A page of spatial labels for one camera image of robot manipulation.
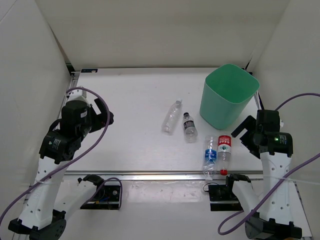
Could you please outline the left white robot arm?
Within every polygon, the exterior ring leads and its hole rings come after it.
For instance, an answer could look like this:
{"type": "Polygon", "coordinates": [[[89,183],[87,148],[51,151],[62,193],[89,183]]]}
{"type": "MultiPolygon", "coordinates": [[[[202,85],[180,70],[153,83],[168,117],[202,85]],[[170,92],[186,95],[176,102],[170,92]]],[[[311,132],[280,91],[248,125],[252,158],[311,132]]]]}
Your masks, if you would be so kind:
{"type": "Polygon", "coordinates": [[[94,100],[97,114],[85,97],[69,97],[46,133],[40,150],[34,184],[22,196],[28,195],[19,217],[11,220],[8,229],[28,235],[31,240],[57,240],[73,213],[91,199],[100,200],[105,194],[105,180],[87,175],[61,201],[56,201],[67,168],[75,162],[75,153],[89,133],[105,132],[113,123],[113,113],[100,97],[94,100]]]}

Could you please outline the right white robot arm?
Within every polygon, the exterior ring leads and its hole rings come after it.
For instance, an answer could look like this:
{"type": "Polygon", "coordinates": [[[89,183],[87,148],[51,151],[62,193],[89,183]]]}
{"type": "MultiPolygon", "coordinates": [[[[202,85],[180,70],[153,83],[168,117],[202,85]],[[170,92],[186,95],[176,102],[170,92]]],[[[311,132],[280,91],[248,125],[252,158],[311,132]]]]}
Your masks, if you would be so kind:
{"type": "Polygon", "coordinates": [[[277,110],[258,110],[256,117],[248,116],[233,132],[249,152],[261,160],[263,171],[263,198],[254,193],[250,180],[239,180],[225,186],[230,200],[238,199],[244,213],[246,236],[251,240],[299,240],[302,229],[295,226],[291,212],[289,173],[293,155],[293,138],[280,131],[277,110]]]}

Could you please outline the clear bottle blue label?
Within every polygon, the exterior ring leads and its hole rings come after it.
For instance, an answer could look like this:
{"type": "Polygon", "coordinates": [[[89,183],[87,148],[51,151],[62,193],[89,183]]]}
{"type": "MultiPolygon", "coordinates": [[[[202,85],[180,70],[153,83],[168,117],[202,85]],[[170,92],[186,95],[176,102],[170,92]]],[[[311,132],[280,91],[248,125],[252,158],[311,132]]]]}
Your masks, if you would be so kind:
{"type": "Polygon", "coordinates": [[[217,138],[214,135],[206,136],[202,165],[202,172],[206,181],[213,180],[217,172],[217,147],[217,138]]]}

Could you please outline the clear bottle white cap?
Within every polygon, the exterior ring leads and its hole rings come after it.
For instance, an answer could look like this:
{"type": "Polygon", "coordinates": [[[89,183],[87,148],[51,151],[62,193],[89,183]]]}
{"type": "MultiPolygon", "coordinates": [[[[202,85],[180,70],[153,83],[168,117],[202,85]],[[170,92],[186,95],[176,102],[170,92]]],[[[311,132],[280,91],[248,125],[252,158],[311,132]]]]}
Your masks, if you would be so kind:
{"type": "Polygon", "coordinates": [[[183,100],[179,98],[170,106],[161,125],[161,131],[163,133],[167,135],[173,134],[182,112],[182,102],[183,100]]]}

